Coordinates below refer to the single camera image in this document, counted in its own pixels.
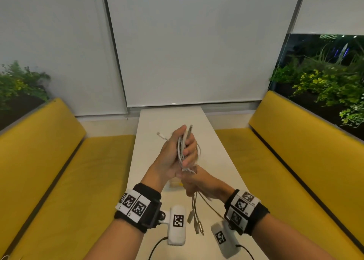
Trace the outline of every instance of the yellow object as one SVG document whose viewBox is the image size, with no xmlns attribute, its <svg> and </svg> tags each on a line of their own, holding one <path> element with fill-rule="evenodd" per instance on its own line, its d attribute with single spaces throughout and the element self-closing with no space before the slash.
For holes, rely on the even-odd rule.
<svg viewBox="0 0 364 260">
<path fill-rule="evenodd" d="M 134 135 L 87 138 L 11 258 L 82 259 L 113 220 L 134 141 Z"/>
<path fill-rule="evenodd" d="M 0 255 L 84 135 L 60 99 L 0 135 Z"/>
<path fill-rule="evenodd" d="M 360 250 L 250 129 L 216 130 L 216 133 L 249 191 L 275 217 L 337 259 L 364 259 Z"/>
<path fill-rule="evenodd" d="M 249 124 L 364 244 L 364 144 L 275 92 Z"/>
</svg>

